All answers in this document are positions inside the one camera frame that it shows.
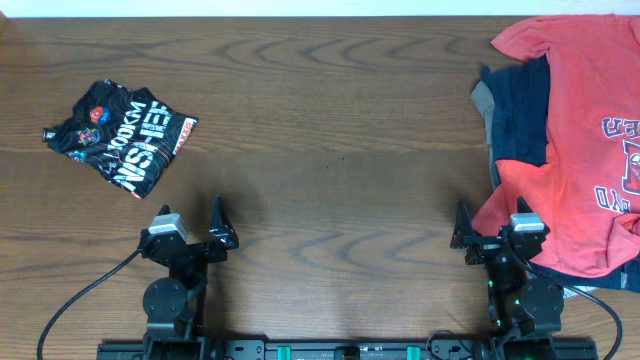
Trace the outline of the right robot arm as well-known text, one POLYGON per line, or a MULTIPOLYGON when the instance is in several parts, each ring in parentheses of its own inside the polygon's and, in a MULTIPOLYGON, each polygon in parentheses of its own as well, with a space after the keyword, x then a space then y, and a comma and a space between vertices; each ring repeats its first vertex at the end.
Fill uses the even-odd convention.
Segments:
POLYGON ((494 236, 474 230, 468 207, 459 201, 450 242, 464 249, 465 263, 487 271, 489 320, 496 325, 486 339, 474 342, 472 359, 555 359, 552 335, 561 329, 563 290, 525 266, 542 251, 550 229, 523 198, 518 212, 494 236))

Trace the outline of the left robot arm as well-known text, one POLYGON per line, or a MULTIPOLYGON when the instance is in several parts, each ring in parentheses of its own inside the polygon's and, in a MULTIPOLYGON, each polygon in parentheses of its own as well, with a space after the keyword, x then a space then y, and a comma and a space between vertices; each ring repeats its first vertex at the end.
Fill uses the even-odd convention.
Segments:
POLYGON ((225 261, 227 252, 239 247, 221 196, 215 197, 208 235, 204 242, 189 244, 181 215, 167 205, 141 231, 141 256, 168 269, 168 275, 152 282, 143 295, 147 325, 141 359, 225 357, 223 342, 206 336, 203 325, 208 266, 225 261))

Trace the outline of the orange red soccer t-shirt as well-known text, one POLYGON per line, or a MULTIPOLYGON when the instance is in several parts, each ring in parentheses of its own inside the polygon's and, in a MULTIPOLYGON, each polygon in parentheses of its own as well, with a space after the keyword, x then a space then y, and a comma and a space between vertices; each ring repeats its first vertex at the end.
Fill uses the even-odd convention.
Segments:
POLYGON ((548 144, 540 167, 498 161, 502 182, 473 227, 496 234, 523 197, 550 229, 534 263, 603 277, 639 254, 639 19, 534 17, 491 43, 518 60, 546 56, 548 144))

